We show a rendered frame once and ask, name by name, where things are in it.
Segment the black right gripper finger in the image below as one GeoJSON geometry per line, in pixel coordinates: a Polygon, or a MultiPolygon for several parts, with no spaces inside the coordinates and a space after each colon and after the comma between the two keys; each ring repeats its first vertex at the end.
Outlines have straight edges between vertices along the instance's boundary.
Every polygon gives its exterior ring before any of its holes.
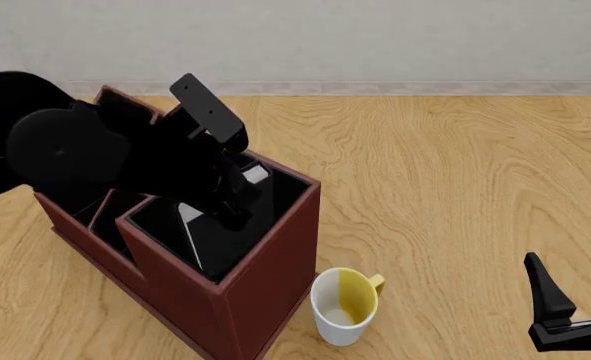
{"type": "Polygon", "coordinates": [[[557,286],[534,252],[524,258],[533,299],[534,323],[545,327],[569,326],[575,304],[557,286]]]}

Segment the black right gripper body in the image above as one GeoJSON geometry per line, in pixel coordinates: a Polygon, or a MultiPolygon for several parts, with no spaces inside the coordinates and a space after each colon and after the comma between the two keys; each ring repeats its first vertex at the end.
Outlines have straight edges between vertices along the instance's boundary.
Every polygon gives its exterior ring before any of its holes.
{"type": "Polygon", "coordinates": [[[591,351],[591,320],[569,326],[546,328],[534,323],[528,334],[540,353],[554,351],[591,351]]]}

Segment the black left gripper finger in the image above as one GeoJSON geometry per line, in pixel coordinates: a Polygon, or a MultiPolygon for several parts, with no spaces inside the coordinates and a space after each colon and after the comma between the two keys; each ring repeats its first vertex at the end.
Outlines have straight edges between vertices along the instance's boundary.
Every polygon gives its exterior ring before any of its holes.
{"type": "Polygon", "coordinates": [[[237,167],[223,170],[214,191],[214,217],[229,230],[241,230],[253,217],[251,205],[262,191],[243,176],[237,167]]]}

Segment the red-brown desk caddy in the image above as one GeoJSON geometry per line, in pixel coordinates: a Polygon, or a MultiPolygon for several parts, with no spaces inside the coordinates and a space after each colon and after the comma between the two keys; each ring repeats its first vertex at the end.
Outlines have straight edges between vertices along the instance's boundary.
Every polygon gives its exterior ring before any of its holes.
{"type": "Polygon", "coordinates": [[[247,149],[241,230],[167,197],[82,185],[35,196],[53,230],[209,360],[258,360],[316,277],[321,185],[247,149]]]}

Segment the small flat black plate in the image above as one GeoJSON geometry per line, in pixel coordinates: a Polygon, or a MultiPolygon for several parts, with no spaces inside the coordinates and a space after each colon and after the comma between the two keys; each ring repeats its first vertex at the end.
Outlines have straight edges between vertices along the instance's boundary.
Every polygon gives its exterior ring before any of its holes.
{"type": "Polygon", "coordinates": [[[228,152],[244,152],[249,144],[244,122],[193,74],[184,74],[170,86],[180,107],[201,130],[208,131],[228,152]]]}

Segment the white and yellow mug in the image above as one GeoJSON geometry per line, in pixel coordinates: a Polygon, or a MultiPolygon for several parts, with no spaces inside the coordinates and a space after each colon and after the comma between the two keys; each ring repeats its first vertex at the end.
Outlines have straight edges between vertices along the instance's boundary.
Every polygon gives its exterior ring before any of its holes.
{"type": "Polygon", "coordinates": [[[349,268],[322,272],[312,284],[310,299],[317,330],[337,347],[354,344],[375,316],[385,279],[367,277],[349,268]]]}

